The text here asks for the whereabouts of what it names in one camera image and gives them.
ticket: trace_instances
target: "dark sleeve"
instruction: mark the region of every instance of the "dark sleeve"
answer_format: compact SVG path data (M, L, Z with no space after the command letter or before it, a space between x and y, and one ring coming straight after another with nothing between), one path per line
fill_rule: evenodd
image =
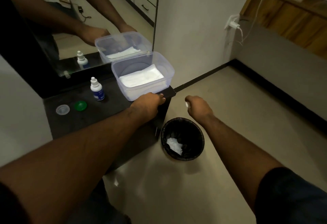
M257 224L327 223L327 193L288 168L274 168L260 182Z
M2 220L7 220L8 223L30 223L29 217L18 198L2 183L0 183L0 216Z

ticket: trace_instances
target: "wooden desk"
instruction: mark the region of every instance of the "wooden desk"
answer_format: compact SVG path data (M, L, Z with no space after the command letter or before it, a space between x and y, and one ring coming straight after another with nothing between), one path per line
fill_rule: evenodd
M247 0L241 15L254 19L261 0ZM326 0L263 0L256 22L327 59Z

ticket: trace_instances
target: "blue label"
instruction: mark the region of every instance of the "blue label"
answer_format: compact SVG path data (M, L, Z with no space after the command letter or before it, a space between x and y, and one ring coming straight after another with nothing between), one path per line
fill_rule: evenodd
M87 63L86 65L83 65L83 69L87 69L87 68L90 68L91 66L90 66L90 64L89 63Z
M100 91L97 91L97 92L93 92L94 94L94 98L97 100L97 101L101 101L104 99L104 92L103 92L103 89L100 90Z

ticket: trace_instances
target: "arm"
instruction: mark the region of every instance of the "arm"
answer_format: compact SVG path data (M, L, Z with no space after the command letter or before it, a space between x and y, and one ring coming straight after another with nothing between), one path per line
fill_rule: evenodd
M217 119L202 98L187 96L185 101L191 104L188 109L190 116L204 127L226 169L254 211L262 178L273 168L283 165Z
M119 15L115 7L109 0L87 0L98 12L111 21L120 32L136 31Z
M85 43L94 46L96 38L109 35L106 29L90 27L43 0L11 0L19 13L38 24L50 27L53 31L79 36Z
M125 111L3 166L0 181L16 194L32 223L61 223L88 197L135 130L154 118L164 102L162 95L143 95Z

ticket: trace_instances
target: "forearm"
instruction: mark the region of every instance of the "forearm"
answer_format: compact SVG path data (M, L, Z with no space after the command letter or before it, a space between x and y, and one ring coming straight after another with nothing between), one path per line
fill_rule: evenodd
M202 125L243 197L254 210L262 178L271 169L283 165L214 116L206 118Z
M99 13L111 21L118 29L126 22L109 0L87 0Z
M0 168L0 181L18 196L33 223L63 222L144 123L141 116L129 108L53 140Z
M19 13L56 32L77 35L83 24L43 0L12 0Z

